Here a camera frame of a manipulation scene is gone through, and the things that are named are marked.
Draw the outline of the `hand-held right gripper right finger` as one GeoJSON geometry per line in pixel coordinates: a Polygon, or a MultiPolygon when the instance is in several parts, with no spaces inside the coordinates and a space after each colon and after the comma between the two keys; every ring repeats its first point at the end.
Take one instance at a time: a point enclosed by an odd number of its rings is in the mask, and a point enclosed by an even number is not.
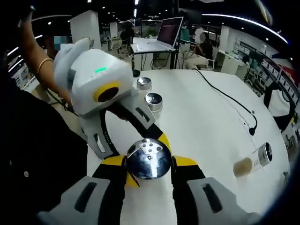
{"type": "Polygon", "coordinates": [[[255,225],[260,215],[246,212],[236,195],[213,177],[205,177],[198,164],[173,156],[172,196],[179,225],[255,225]]]}

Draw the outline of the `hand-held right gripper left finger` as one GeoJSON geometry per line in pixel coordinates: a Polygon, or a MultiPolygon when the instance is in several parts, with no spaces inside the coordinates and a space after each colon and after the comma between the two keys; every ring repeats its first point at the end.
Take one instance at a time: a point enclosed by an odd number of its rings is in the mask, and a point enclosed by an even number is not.
{"type": "Polygon", "coordinates": [[[118,225],[125,198],[126,156],[105,159],[61,196],[50,211],[37,214],[41,225],[118,225]]]}

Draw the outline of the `person's left hand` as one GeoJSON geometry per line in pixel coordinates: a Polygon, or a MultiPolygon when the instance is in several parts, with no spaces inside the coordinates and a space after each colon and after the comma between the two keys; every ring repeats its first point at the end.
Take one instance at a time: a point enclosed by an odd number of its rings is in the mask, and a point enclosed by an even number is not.
{"type": "Polygon", "coordinates": [[[42,84],[63,98],[68,106],[72,106],[68,90],[59,87],[54,80],[54,64],[52,61],[46,61],[40,68],[39,78],[42,84]]]}

